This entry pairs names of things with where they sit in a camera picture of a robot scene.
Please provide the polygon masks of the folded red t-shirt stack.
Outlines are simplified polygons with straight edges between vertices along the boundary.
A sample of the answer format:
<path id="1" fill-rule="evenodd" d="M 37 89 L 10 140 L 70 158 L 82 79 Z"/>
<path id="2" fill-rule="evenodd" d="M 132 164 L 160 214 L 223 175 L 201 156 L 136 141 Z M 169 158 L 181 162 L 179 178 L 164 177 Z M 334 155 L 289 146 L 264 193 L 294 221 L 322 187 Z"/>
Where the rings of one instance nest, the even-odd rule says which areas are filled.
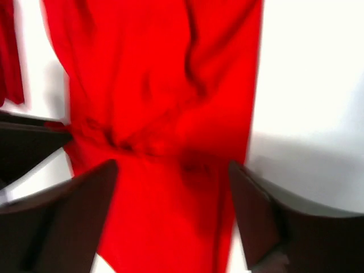
<path id="1" fill-rule="evenodd" d="M 14 24 L 14 2 L 1 1 L 1 105 L 24 103 L 22 75 Z"/>

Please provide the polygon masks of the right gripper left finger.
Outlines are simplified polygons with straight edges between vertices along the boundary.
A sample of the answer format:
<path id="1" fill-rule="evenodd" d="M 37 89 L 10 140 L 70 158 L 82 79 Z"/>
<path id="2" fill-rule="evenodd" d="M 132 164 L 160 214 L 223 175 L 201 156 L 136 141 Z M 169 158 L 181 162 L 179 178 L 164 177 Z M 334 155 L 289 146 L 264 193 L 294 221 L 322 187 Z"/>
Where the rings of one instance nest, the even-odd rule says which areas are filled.
<path id="1" fill-rule="evenodd" d="M 90 272 L 117 181 L 115 160 L 1 204 L 1 272 Z"/>

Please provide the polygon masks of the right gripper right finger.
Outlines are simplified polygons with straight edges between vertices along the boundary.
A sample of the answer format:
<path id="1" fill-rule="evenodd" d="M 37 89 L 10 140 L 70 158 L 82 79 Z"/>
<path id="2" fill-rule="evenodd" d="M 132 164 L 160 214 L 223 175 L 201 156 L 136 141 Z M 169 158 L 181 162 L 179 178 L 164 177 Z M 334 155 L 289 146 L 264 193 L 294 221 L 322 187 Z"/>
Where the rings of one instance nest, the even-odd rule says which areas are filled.
<path id="1" fill-rule="evenodd" d="M 310 201 L 237 162 L 229 180 L 251 272 L 363 271 L 363 214 Z"/>

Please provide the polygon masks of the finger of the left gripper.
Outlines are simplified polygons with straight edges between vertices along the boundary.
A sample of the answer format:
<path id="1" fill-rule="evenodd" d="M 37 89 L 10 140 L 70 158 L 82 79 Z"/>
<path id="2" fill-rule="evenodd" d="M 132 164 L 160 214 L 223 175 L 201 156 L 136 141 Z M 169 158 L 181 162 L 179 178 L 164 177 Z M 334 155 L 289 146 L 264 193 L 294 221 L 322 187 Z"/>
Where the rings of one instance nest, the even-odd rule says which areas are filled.
<path id="1" fill-rule="evenodd" d="M 72 140 L 55 120 L 1 111 L 1 187 L 24 176 Z"/>

